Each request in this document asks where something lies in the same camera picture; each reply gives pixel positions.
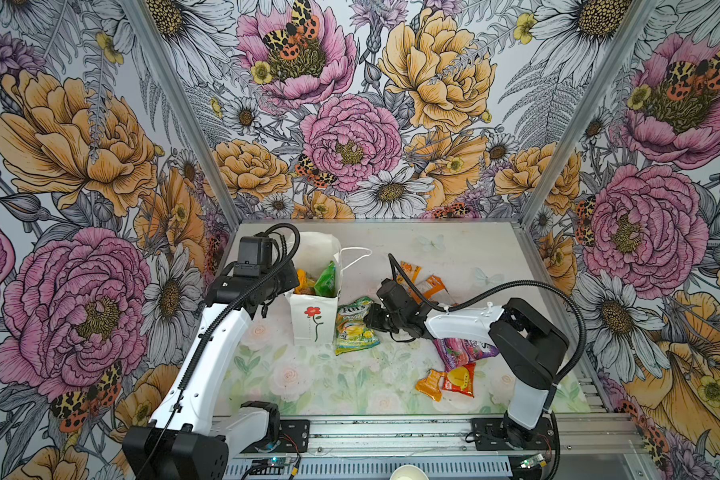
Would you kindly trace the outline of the orange mango snack bag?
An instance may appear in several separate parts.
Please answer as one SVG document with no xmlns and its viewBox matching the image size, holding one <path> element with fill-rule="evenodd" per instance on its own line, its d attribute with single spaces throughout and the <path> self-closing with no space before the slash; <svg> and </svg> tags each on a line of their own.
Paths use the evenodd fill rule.
<svg viewBox="0 0 720 480">
<path fill-rule="evenodd" d="M 448 292 L 445 283 L 436 275 L 430 275 L 428 278 L 420 282 L 417 285 L 417 288 L 424 294 L 427 300 L 433 303 L 448 306 L 456 304 L 455 300 Z"/>
</svg>

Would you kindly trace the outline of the right metal corner post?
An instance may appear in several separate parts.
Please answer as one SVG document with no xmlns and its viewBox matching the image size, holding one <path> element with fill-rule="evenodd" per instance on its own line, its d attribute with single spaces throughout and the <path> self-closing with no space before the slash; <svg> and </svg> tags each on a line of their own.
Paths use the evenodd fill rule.
<svg viewBox="0 0 720 480">
<path fill-rule="evenodd" d="M 656 5 L 656 0 L 632 2 L 622 25 L 616 32 L 612 46 L 606 52 L 603 65 L 594 69 L 590 84 L 577 104 L 564 134 L 557 143 L 545 172 L 541 175 L 539 183 L 524 206 L 519 219 L 519 224 L 522 227 L 527 228 L 530 226 L 538 210 L 548 198 L 557 178 L 567 165 L 570 156 L 574 153 L 582 131 L 597 109 L 596 102 L 605 94 L 625 58 L 633 52 L 638 37 L 648 23 Z"/>
</svg>

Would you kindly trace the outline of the yellow Lot 100 gummy bag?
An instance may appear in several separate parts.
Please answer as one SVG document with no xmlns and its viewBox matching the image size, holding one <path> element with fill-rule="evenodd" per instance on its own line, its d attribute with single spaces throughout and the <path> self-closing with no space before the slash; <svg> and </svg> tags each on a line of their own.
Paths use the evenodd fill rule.
<svg viewBox="0 0 720 480">
<path fill-rule="evenodd" d="M 294 288 L 295 295 L 315 295 L 316 280 L 305 270 L 297 270 L 298 285 Z"/>
</svg>

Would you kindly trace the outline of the purple Fox's candy bag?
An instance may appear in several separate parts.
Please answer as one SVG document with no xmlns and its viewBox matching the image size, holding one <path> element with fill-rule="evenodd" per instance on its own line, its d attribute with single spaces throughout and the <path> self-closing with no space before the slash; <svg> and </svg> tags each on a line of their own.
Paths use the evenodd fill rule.
<svg viewBox="0 0 720 480">
<path fill-rule="evenodd" d="M 436 339 L 433 344 L 447 372 L 499 355 L 498 349 L 484 342 L 457 338 Z"/>
</svg>

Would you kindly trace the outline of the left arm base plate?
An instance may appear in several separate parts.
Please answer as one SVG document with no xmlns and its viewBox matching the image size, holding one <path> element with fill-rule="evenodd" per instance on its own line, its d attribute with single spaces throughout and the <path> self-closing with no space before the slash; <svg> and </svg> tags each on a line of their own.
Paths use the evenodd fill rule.
<svg viewBox="0 0 720 480">
<path fill-rule="evenodd" d="M 275 440 L 260 440 L 249 445 L 243 452 L 246 454 L 306 453 L 309 446 L 310 428 L 309 420 L 281 420 Z"/>
</svg>

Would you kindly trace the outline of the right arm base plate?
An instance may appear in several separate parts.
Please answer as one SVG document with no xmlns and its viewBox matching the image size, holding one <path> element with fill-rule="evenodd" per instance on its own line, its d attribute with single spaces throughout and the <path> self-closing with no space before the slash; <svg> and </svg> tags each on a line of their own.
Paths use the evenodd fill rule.
<svg viewBox="0 0 720 480">
<path fill-rule="evenodd" d="M 559 443 L 555 427 L 547 417 L 542 417 L 532 430 L 505 418 L 472 418 L 465 441 L 472 443 L 477 451 L 552 451 Z"/>
</svg>

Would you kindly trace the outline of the red orange snack packet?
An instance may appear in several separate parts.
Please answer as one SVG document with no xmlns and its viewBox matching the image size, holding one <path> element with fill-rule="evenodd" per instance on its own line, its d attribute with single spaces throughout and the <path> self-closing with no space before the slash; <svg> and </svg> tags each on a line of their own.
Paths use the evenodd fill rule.
<svg viewBox="0 0 720 480">
<path fill-rule="evenodd" d="M 474 397 L 475 365 L 473 363 L 456 367 L 448 372 L 430 369 L 427 376 L 417 381 L 415 390 L 440 402 L 444 392 Z"/>
</svg>

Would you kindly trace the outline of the bright green chips bag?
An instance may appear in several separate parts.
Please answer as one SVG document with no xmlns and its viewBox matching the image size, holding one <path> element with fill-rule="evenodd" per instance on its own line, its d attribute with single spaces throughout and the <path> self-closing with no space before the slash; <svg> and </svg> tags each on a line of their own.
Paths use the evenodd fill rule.
<svg viewBox="0 0 720 480">
<path fill-rule="evenodd" d="M 316 280 L 315 295 L 323 298 L 335 298 L 337 291 L 337 268 L 335 262 L 330 261 Z"/>
</svg>

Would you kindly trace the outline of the small orange snack packet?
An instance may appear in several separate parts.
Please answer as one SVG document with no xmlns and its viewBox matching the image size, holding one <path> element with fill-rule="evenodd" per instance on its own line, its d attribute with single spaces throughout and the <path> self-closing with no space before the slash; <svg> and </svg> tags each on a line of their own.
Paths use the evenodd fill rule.
<svg viewBox="0 0 720 480">
<path fill-rule="evenodd" d="M 404 277 L 407 277 L 411 282 L 416 283 L 416 280 L 421 272 L 421 267 L 405 261 L 401 261 L 399 265 L 400 269 L 396 273 L 397 283 L 402 286 L 406 286 L 407 282 Z"/>
</svg>

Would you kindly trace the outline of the white paper bag red flower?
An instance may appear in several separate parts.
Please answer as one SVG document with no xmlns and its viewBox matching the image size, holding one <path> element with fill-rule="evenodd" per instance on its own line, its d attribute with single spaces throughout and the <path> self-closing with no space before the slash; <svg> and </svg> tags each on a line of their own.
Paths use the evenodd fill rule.
<svg viewBox="0 0 720 480">
<path fill-rule="evenodd" d="M 293 264 L 297 286 L 285 294 L 294 343 L 300 346 L 331 344 L 343 275 L 372 251 L 365 247 L 344 247 L 335 236 L 314 231 L 302 232 L 299 243 L 291 238 L 288 245 L 296 249 Z"/>
</svg>

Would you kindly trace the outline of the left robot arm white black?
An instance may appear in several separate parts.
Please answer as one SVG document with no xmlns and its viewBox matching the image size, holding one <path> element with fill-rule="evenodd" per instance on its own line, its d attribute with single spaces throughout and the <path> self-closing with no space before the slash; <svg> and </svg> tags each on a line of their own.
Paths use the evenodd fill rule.
<svg viewBox="0 0 720 480">
<path fill-rule="evenodd" d="M 235 268 L 217 277 L 190 353 L 147 424 L 132 427 L 123 453 L 138 479 L 220 479 L 230 457 L 252 445 L 274 448 L 280 441 L 280 413 L 272 404 L 248 401 L 224 426 L 213 423 L 224 374 L 256 313 L 294 289 L 296 269 L 287 265 Z"/>
</svg>

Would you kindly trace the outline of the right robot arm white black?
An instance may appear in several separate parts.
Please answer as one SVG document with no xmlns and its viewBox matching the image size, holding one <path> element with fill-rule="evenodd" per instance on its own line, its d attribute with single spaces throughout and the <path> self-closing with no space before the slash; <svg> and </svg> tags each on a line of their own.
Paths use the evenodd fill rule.
<svg viewBox="0 0 720 480">
<path fill-rule="evenodd" d="M 512 297 L 501 306 L 488 298 L 515 287 L 535 287 L 559 296 L 580 318 L 578 306 L 557 287 L 533 280 L 517 280 L 494 287 L 453 307 L 435 304 L 422 293 L 410 293 L 392 279 L 381 283 L 381 304 L 367 316 L 368 327 L 390 334 L 404 332 L 412 339 L 459 339 L 494 346 L 515 376 L 513 397 L 498 425 L 484 438 L 524 447 L 537 434 L 549 411 L 559 382 L 581 354 L 565 356 L 569 338 L 526 300 Z"/>
</svg>

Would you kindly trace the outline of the aluminium front rail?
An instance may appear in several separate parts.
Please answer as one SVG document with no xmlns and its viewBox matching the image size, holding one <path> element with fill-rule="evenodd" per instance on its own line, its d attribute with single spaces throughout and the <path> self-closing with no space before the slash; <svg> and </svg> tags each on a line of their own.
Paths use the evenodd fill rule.
<svg viewBox="0 0 720 480">
<path fill-rule="evenodd" d="M 429 479 L 655 479 L 659 472 L 623 414 L 560 414 L 552 451 L 477 451 L 470 420 L 497 415 L 291 416 L 311 422 L 306 453 L 229 458 L 220 479 L 390 479 L 402 465 Z"/>
</svg>

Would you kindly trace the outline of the white paper cup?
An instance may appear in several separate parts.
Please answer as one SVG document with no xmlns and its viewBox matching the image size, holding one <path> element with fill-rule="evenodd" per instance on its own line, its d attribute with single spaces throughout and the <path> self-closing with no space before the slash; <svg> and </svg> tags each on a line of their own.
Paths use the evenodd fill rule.
<svg viewBox="0 0 720 480">
<path fill-rule="evenodd" d="M 395 469 L 390 480 L 429 480 L 429 477 L 421 468 L 408 464 Z"/>
</svg>

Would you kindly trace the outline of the green Fox's candy bag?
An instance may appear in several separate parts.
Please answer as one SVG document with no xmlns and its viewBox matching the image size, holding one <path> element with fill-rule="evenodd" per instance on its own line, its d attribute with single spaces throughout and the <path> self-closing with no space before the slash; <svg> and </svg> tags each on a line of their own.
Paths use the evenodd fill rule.
<svg viewBox="0 0 720 480">
<path fill-rule="evenodd" d="M 374 305 L 375 302 L 365 296 L 338 307 L 334 339 L 336 355 L 367 350 L 380 343 L 375 332 L 365 323 L 365 318 Z"/>
</svg>

